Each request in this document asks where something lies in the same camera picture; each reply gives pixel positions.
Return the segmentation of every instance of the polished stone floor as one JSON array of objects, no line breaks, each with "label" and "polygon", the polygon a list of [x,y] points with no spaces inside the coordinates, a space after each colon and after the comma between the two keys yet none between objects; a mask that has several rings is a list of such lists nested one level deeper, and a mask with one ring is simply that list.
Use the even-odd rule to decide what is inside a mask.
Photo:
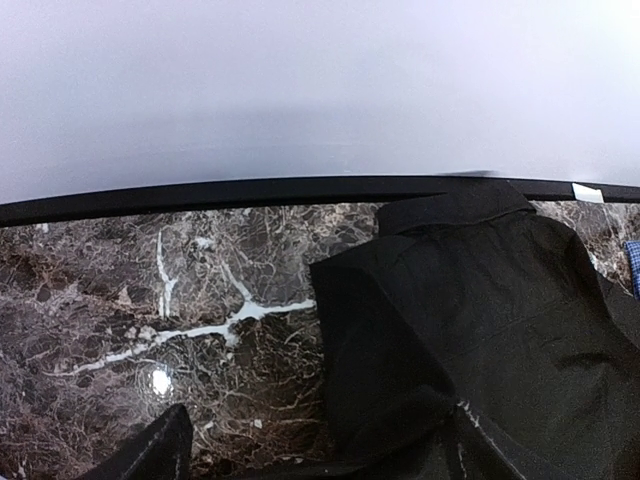
[{"label": "polished stone floor", "polygon": [[[536,202],[630,290],[640,205]],[[141,215],[0,230],[0,475],[68,479],[168,405],[194,478],[321,459],[307,265],[375,234],[374,204]]]}]

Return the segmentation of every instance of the white tape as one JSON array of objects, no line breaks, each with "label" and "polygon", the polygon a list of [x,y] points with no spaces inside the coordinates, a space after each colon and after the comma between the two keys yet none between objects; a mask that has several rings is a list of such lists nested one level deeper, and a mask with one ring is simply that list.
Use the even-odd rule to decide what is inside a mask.
[{"label": "white tape", "polygon": [[581,202],[604,203],[602,190],[585,187],[579,183],[572,183],[571,185],[573,186],[573,194],[576,200],[580,200]]}]

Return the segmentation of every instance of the blue checkered fabric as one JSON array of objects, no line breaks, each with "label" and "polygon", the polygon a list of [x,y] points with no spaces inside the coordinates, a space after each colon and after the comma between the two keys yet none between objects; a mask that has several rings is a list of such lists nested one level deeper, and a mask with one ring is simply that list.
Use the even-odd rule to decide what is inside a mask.
[{"label": "blue checkered fabric", "polygon": [[640,242],[627,242],[624,245],[627,247],[629,263],[631,264],[633,295],[640,300]]}]

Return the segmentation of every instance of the white panel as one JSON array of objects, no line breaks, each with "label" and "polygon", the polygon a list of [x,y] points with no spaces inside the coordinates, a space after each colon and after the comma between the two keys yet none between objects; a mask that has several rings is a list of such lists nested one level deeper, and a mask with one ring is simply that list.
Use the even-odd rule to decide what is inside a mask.
[{"label": "white panel", "polygon": [[0,0],[0,202],[304,175],[640,185],[634,0]]}]

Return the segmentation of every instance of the black edge trim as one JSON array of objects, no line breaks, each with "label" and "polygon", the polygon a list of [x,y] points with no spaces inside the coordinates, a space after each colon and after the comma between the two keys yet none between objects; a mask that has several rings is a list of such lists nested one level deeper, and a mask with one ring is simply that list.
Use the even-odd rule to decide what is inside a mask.
[{"label": "black edge trim", "polygon": [[[82,193],[0,205],[0,227],[88,218],[270,205],[389,202],[500,182],[460,176],[308,177],[233,180]],[[529,200],[574,200],[570,182],[509,182]],[[584,184],[607,202],[640,203],[640,187]]]}]

